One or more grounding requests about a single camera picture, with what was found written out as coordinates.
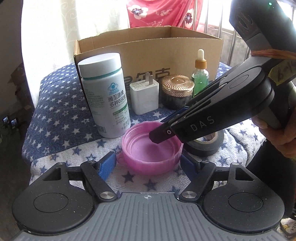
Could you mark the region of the person's right hand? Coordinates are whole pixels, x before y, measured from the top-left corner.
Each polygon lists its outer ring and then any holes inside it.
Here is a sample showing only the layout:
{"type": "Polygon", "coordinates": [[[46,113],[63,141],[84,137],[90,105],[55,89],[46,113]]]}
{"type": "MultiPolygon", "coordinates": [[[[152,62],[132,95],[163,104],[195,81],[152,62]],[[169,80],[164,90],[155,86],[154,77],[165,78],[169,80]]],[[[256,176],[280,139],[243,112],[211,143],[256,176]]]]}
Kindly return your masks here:
{"type": "Polygon", "coordinates": [[[295,109],[284,130],[275,130],[258,116],[251,118],[252,122],[259,127],[259,131],[271,144],[280,151],[284,157],[295,160],[295,109]]]}

